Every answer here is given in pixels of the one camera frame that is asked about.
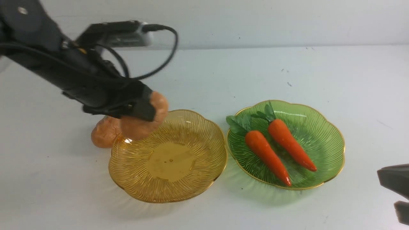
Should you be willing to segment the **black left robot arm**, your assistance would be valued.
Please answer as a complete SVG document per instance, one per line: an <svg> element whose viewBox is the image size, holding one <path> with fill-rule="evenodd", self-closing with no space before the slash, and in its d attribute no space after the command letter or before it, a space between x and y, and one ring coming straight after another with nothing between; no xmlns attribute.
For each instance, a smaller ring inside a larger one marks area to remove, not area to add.
<svg viewBox="0 0 409 230"><path fill-rule="evenodd" d="M174 43L155 70L131 78L113 48L149 46L154 32ZM142 80L173 59L178 32L137 20L89 25L67 37L39 0L1 1L1 56L104 115L93 143L111 148L109 174L131 197L171 203L202 194L221 175L229 151L252 178L278 188L306 190L335 178L346 162L346 142L320 112L302 104L267 100L227 116L227 137L218 125L189 110L169 111L164 96Z"/></svg>

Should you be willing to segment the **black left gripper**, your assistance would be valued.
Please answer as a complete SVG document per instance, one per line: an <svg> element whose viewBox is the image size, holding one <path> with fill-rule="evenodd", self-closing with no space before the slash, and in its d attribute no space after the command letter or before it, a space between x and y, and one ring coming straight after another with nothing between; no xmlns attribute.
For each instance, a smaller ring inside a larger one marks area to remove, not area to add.
<svg viewBox="0 0 409 230"><path fill-rule="evenodd" d="M105 60L98 49L64 48L61 59L70 71L72 87L63 89L67 97L83 104L83 111L115 118L130 116L152 122L156 109L150 102L153 91L129 77L127 65L115 51L122 65L121 75L111 61Z"/></svg>

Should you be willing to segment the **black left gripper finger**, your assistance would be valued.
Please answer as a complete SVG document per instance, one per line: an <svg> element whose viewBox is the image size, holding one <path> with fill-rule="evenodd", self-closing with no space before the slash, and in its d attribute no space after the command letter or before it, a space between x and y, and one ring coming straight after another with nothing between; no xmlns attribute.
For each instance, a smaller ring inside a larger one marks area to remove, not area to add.
<svg viewBox="0 0 409 230"><path fill-rule="evenodd" d="M377 170L380 185L409 199L409 165L386 166Z"/></svg>

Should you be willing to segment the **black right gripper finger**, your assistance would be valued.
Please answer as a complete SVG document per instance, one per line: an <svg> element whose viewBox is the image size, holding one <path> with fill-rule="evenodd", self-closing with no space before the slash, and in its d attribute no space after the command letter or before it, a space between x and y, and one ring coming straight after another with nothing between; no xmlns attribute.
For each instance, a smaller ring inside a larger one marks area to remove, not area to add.
<svg viewBox="0 0 409 230"><path fill-rule="evenodd" d="M409 225L409 203L397 201L394 204L397 219L400 224Z"/></svg>

